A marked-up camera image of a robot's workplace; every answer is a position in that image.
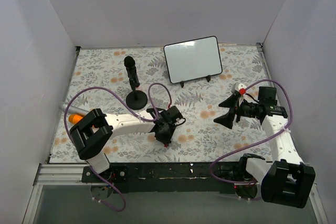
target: small whiteboard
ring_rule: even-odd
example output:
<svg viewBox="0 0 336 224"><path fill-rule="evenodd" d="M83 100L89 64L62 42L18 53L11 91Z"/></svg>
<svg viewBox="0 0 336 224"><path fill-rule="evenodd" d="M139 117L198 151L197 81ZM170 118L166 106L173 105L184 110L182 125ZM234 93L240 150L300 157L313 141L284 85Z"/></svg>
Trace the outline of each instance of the small whiteboard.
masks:
<svg viewBox="0 0 336 224"><path fill-rule="evenodd" d="M223 71L215 36L166 45L163 51L171 83L213 76Z"/></svg>

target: white wall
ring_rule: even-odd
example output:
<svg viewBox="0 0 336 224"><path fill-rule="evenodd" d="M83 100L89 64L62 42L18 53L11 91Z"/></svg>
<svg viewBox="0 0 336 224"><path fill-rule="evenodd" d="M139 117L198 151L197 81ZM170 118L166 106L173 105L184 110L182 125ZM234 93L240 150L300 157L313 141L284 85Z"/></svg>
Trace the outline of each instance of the white wall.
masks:
<svg viewBox="0 0 336 224"><path fill-rule="evenodd" d="M50 0L76 46L263 42L285 0Z"/></svg>
<svg viewBox="0 0 336 224"><path fill-rule="evenodd" d="M0 223L21 223L75 48L49 0L0 0Z"/></svg>
<svg viewBox="0 0 336 224"><path fill-rule="evenodd" d="M314 166L329 223L336 223L336 0L286 0L264 46L272 78L291 98L297 148Z"/></svg>

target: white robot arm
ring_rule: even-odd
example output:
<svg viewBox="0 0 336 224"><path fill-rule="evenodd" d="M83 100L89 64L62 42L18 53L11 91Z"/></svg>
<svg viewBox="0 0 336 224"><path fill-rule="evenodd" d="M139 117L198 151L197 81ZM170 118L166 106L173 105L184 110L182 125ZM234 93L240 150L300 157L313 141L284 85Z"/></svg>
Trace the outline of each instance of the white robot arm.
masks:
<svg viewBox="0 0 336 224"><path fill-rule="evenodd" d="M153 109L142 111L138 115L145 119L155 118ZM99 174L110 167L102 149L112 135L154 132L156 140L167 146L171 143L175 123L182 118L176 106L161 110L155 122L140 120L131 114L103 114L100 109L94 109L70 129L70 135L79 158L86 160Z"/></svg>
<svg viewBox="0 0 336 224"><path fill-rule="evenodd" d="M232 95L219 104L229 112L214 120L229 129L233 120L241 116L257 118L268 137L281 130L283 133L269 141L273 163L267 163L261 156L244 154L240 159L246 172L261 184L261 196L266 202L303 208L309 197L315 179L313 167L307 166L297 153L289 130L284 107L277 105L276 88L259 87L257 103L244 99L246 86L236 83Z"/></svg>

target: floral tablecloth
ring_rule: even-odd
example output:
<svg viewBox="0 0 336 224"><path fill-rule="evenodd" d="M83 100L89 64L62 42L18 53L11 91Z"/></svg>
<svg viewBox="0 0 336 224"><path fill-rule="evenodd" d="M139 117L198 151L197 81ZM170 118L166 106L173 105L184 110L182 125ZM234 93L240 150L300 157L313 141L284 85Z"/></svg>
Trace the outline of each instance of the floral tablecloth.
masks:
<svg viewBox="0 0 336 224"><path fill-rule="evenodd" d="M173 104L185 116L186 123L176 129L169 147L164 147L162 143L156 141L153 133L114 137L103 149L109 160L111 162L213 161L225 153L266 137L259 122L254 119L241 119L232 130L213 122L214 118L227 112L227 109L219 108L218 104L230 96L234 83L242 82L249 85L266 77L256 47L220 46L219 48L223 73L212 77L209 83L205 79L186 82L184 88L169 82L162 48L81 50L67 101L80 90L91 86L109 88L125 99L131 89L123 60L125 56L132 56L136 61L141 82L140 89L147 92L148 86L153 82L165 84L171 92ZM257 97L258 88L253 88L250 93ZM167 107L169 98L162 87L153 87L152 97L157 107ZM127 113L112 95L102 90L88 91L73 104L86 110L101 108L105 113ZM65 132L62 117L49 162L82 163ZM268 144L248 149L247 152L271 159ZM226 161L237 161L241 155L242 153L232 155Z"/></svg>

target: orange object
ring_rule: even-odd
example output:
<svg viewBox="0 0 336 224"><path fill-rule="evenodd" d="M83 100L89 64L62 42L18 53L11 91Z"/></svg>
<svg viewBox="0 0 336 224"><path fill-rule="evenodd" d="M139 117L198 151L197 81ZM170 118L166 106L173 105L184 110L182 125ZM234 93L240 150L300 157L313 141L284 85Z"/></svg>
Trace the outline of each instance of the orange object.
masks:
<svg viewBox="0 0 336 224"><path fill-rule="evenodd" d="M69 116L69 122L70 122L70 123L73 123L73 124L76 124L76 123L78 123L80 120L82 120L82 118L83 118L83 116L81 116L81 115L76 115L76 114L74 114L74 115L70 115L70 116Z"/></svg>

